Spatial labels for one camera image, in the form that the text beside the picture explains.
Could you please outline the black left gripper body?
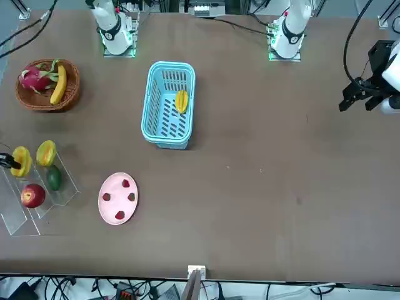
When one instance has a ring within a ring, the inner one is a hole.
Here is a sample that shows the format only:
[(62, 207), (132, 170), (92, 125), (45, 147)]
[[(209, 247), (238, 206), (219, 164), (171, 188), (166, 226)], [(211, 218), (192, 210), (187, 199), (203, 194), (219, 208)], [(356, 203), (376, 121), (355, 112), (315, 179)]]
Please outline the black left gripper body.
[(399, 94), (399, 41), (379, 40), (368, 56), (372, 76), (367, 87), (380, 93)]

